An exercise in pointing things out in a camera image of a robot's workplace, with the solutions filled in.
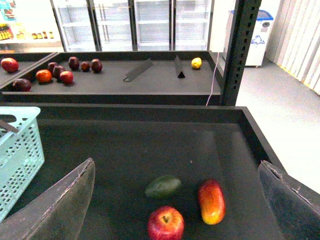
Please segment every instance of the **vertical blinds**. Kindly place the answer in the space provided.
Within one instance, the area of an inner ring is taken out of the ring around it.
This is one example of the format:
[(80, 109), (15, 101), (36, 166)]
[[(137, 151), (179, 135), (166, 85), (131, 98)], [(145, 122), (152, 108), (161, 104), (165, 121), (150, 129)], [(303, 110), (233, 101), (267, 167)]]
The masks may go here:
[(281, 0), (266, 57), (320, 95), (319, 0)]

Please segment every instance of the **plastic basket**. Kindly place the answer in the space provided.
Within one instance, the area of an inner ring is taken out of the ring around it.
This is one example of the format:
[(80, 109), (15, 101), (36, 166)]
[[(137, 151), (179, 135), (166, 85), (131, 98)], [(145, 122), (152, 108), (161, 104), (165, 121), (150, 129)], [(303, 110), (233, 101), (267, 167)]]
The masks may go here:
[(0, 107), (0, 119), (12, 115), (9, 124), (19, 132), (0, 128), (0, 222), (6, 217), (45, 161), (37, 115), (38, 107)]

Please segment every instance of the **yellow lemon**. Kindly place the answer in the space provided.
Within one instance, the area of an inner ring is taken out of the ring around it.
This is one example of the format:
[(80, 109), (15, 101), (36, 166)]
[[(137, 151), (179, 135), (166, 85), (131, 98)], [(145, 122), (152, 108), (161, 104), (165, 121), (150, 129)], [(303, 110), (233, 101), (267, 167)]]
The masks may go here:
[(200, 69), (201, 65), (202, 65), (202, 61), (200, 57), (194, 58), (191, 62), (191, 66), (193, 69)]

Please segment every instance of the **store shelf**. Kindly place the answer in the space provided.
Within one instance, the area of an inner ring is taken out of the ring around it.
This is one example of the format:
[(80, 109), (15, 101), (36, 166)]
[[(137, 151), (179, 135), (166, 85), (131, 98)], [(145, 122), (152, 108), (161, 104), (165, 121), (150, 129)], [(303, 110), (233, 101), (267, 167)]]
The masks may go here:
[(93, 49), (96, 50), (93, 41), (78, 41), (67, 46), (69, 49)]
[(160, 42), (160, 41), (155, 41), (155, 42), (139, 42), (139, 46), (141, 47), (153, 47), (153, 46), (169, 46), (169, 42)]
[(94, 0), (94, 7), (96, 9), (113, 7), (113, 4), (128, 4), (128, 0)]
[(116, 25), (130, 25), (129, 21), (98, 21), (98, 25), (108, 25), (108, 26), (116, 26)]
[(53, 1), (54, 5), (56, 8), (87, 8), (87, 3), (85, 1), (81, 0), (73, 0), (73, 1), (60, 1), (60, 2), (55, 2)]
[(102, 47), (132, 47), (131, 41), (101, 42)]
[(146, 20), (146, 21), (138, 21), (137, 24), (168, 24), (168, 20)]
[(142, 3), (142, 2), (168, 2), (169, 0), (135, 0), (138, 3)]
[(177, 40), (176, 46), (206, 46), (207, 43), (204, 40)]
[(209, 20), (205, 18), (198, 19), (177, 19), (176, 22), (178, 24), (205, 24), (208, 23)]
[(59, 39), (7, 39), (0, 40), (0, 44), (47, 44), (47, 43), (57, 43), (60, 42)]
[(65, 28), (70, 28), (70, 27), (90, 27), (91, 24), (90, 24), (90, 22), (87, 22), (87, 21), (77, 21), (77, 22), (64, 23), (62, 26), (65, 27)]

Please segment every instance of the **red apple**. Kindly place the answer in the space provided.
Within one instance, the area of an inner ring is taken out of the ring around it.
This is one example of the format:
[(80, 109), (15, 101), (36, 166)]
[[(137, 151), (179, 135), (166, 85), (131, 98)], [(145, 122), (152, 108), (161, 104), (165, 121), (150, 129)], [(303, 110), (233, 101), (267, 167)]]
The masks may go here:
[(74, 75), (70, 71), (63, 71), (60, 74), (60, 79), (64, 84), (69, 85), (74, 81)]
[(60, 80), (60, 74), (62, 73), (62, 72), (64, 72), (65, 71), (65, 68), (63, 67), (63, 66), (55, 66), (54, 68), (53, 68), (53, 73), (52, 73), (52, 76), (56, 79), (56, 81), (58, 82), (58, 83), (60, 83), (61, 82), (61, 80)]
[(29, 92), (31, 89), (31, 82), (28, 79), (19, 78), (12, 83), (12, 87), (18, 92)]
[(80, 62), (79, 62), (79, 59), (76, 57), (76, 56), (71, 56), (69, 57), (69, 67), (73, 70), (73, 71), (76, 71), (79, 69), (79, 66), (80, 66)]
[(90, 63), (88, 61), (83, 61), (81, 63), (81, 69), (83, 72), (89, 72), (90, 70)]
[(101, 61), (94, 61), (91, 62), (91, 69), (94, 73), (100, 73), (102, 70), (102, 63)]
[(48, 70), (50, 71), (50, 73), (53, 75), (54, 74), (54, 68), (55, 66), (58, 66), (58, 63), (56, 62), (49, 62), (48, 63)]
[(19, 63), (15, 59), (7, 57), (2, 59), (1, 67), (8, 73), (14, 73), (18, 71)]
[(185, 221), (174, 207), (162, 206), (151, 213), (147, 228), (151, 240), (181, 240)]
[(94, 62), (100, 62), (100, 60), (98, 58), (94, 58), (92, 59), (91, 63), (94, 63)]

